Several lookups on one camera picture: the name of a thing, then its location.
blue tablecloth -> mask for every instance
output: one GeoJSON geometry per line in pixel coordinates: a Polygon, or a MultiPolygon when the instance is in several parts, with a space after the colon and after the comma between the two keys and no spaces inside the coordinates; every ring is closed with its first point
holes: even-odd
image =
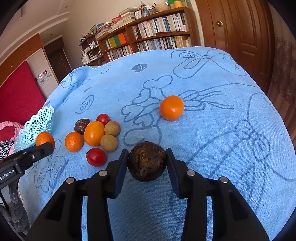
{"type": "MultiPolygon", "coordinates": [[[[247,200],[270,239],[296,206],[296,158],[284,123],[246,71],[221,50],[189,47],[135,53],[94,68],[73,70],[48,98],[56,148],[20,179],[19,192],[31,223],[67,177],[84,179],[116,160],[122,149],[152,141],[204,177],[227,176],[247,200]],[[183,115],[160,117],[160,102],[180,96],[183,115]],[[67,151],[66,135],[78,119],[107,113],[121,125],[119,146],[101,168],[90,166],[84,144],[67,151]]],[[[208,199],[208,233],[212,211],[208,199]]],[[[180,240],[186,200],[177,200],[167,171],[141,183],[127,171],[122,193],[108,200],[114,240],[180,240]]],[[[82,236],[87,240],[86,200],[82,236]]]]}

gold door handle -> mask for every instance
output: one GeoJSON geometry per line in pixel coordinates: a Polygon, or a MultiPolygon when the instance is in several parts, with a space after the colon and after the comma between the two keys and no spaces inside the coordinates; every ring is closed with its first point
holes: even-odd
{"type": "Polygon", "coordinates": [[[216,22],[216,24],[217,24],[218,27],[222,27],[222,26],[223,26],[223,22],[220,21],[220,20],[218,20],[218,21],[216,22]]]}

red tomato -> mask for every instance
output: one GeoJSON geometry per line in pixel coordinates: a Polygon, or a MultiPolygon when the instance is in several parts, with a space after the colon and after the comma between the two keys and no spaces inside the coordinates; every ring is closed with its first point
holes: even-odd
{"type": "Polygon", "coordinates": [[[92,148],[86,153],[88,163],[94,167],[101,167],[106,163],[107,157],[100,148],[92,148]]]}
{"type": "Polygon", "coordinates": [[[96,120],[106,125],[111,119],[107,114],[100,114],[96,120]]]}

tangerine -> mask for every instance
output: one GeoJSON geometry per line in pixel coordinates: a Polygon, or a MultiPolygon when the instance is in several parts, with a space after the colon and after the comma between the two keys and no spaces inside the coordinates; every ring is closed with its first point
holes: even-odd
{"type": "Polygon", "coordinates": [[[105,134],[104,128],[104,124],[97,120],[89,123],[84,131],[85,143],[89,146],[101,145],[101,138],[105,134]]]}
{"type": "Polygon", "coordinates": [[[50,134],[47,131],[43,131],[39,133],[39,135],[36,138],[36,146],[40,146],[46,142],[51,143],[53,147],[55,146],[52,134],[50,134]]]}
{"type": "Polygon", "coordinates": [[[159,106],[159,112],[168,121],[177,120],[184,111],[184,103],[179,96],[166,97],[159,106]]]}
{"type": "Polygon", "coordinates": [[[65,147],[70,152],[77,152],[83,146],[84,140],[83,136],[78,132],[70,132],[65,138],[65,147]]]}

silver screw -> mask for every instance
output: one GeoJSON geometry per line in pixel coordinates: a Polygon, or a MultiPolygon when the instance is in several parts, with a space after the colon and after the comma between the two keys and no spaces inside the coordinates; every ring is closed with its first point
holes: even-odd
{"type": "Polygon", "coordinates": [[[228,178],[227,177],[221,177],[220,181],[223,183],[228,183],[228,178]]]}
{"type": "Polygon", "coordinates": [[[108,174],[108,172],[106,171],[106,170],[101,170],[100,172],[99,172],[99,175],[101,176],[101,177],[104,177],[104,176],[106,176],[108,174]]]}
{"type": "Polygon", "coordinates": [[[71,184],[73,183],[75,180],[72,177],[67,178],[66,183],[71,184]]]}
{"type": "Polygon", "coordinates": [[[186,173],[188,176],[191,176],[191,177],[195,175],[195,171],[193,170],[188,170],[186,173]]]}

